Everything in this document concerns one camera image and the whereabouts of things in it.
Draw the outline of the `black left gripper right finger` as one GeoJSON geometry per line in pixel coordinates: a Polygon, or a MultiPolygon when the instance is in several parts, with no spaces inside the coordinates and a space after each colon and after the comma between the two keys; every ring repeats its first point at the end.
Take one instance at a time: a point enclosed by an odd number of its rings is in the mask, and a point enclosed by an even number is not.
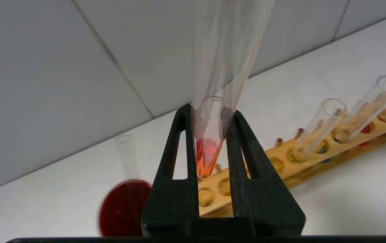
{"type": "Polygon", "coordinates": [[[221,218],[225,237],[299,237],[306,216],[260,146],[247,120],[224,108],[233,217],[221,218]]]}

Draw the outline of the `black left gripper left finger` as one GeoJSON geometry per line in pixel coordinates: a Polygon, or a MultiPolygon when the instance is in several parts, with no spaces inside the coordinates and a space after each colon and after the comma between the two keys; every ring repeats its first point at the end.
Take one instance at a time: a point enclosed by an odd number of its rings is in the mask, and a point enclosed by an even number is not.
{"type": "Polygon", "coordinates": [[[145,237],[189,237],[199,219],[199,193],[192,131],[192,106],[176,111],[165,149],[141,216],[145,237]],[[181,132],[186,134],[186,179],[173,179],[181,132]]]}

